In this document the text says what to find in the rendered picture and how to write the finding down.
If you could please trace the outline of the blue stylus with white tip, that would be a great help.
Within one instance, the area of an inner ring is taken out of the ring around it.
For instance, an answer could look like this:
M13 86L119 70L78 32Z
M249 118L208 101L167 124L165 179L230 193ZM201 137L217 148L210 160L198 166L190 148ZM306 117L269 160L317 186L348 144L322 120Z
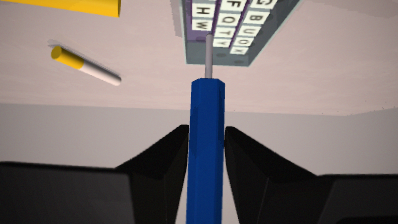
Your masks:
M221 224L225 83L212 78L213 34L206 35L205 78L191 83L185 224Z

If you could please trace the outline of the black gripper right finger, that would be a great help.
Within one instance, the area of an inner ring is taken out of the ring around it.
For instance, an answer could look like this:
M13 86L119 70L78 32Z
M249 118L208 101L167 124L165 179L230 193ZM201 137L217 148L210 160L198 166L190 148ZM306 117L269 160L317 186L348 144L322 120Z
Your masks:
M317 176L233 126L225 128L224 150L239 224L398 215L398 173Z

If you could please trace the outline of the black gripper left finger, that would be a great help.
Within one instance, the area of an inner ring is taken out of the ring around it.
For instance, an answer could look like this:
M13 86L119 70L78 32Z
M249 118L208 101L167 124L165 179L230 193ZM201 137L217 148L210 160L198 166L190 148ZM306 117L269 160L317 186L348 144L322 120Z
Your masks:
M176 224L188 144L181 124L116 168L0 162L0 224Z

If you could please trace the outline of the keyboard with white letter keys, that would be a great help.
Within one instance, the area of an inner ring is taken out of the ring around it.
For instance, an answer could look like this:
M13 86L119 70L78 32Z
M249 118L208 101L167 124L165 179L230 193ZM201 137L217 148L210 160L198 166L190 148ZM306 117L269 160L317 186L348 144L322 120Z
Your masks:
M204 65L213 34L213 66L250 67L303 0L179 0L185 65Z

